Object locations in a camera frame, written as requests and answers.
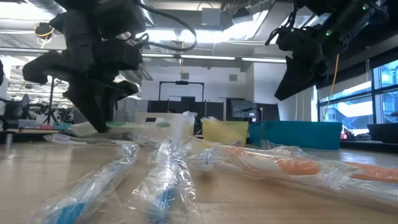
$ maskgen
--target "yellow container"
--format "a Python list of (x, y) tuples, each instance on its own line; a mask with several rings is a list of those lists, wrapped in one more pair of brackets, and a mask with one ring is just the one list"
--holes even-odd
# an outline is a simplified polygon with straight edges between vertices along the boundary
[(243, 147), (248, 128), (249, 123), (245, 121), (203, 121), (203, 139)]

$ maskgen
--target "wooden table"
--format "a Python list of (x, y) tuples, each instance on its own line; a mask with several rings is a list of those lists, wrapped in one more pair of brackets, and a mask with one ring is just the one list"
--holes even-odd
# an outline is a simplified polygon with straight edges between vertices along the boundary
[[(52, 143), (14, 144), (0, 149), (1, 223), (25, 223), (30, 211), (65, 185), (112, 160), (108, 146), (62, 146)], [(341, 150), (328, 154), (344, 161), (395, 164), (396, 157)], [(141, 151), (129, 177), (118, 187), (123, 201), (145, 177), (147, 151)], [(308, 194), (233, 174), (192, 172), (204, 223), (398, 223), (398, 215), (354, 203)]]

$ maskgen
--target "desk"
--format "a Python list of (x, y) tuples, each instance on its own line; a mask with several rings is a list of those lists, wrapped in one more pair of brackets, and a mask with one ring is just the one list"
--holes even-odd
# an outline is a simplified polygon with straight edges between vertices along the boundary
[[(87, 172), (107, 164), (115, 155), (111, 146), (63, 146), (52, 143), (15, 143), (0, 148), (1, 223), (25, 223), (30, 211)], [(391, 156), (344, 151), (343, 158), (393, 164)], [(129, 177), (118, 187), (128, 198), (145, 177), (147, 151), (141, 151)], [(385, 223), (398, 215), (353, 203), (308, 194), (296, 189), (256, 182), (233, 174), (192, 173), (204, 223)]]

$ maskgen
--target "yellow box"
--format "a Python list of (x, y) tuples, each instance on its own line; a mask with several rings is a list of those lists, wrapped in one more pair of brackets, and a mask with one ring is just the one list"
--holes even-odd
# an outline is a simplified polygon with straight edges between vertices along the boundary
[(244, 146), (249, 123), (245, 121), (203, 121), (203, 139), (223, 144)]

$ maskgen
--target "table surface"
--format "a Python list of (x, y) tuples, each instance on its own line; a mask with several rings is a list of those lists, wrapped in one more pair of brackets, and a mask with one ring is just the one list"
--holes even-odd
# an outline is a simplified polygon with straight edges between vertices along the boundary
[[(46, 198), (87, 172), (112, 160), (112, 146), (52, 143), (0, 147), (1, 223), (25, 223)], [(398, 157), (361, 151), (311, 152), (342, 161), (396, 166)], [(127, 179), (118, 187), (121, 201), (147, 174), (148, 152), (141, 150)], [(192, 172), (204, 223), (394, 223), (398, 215), (333, 200), (294, 188), (256, 182), (239, 175)]]

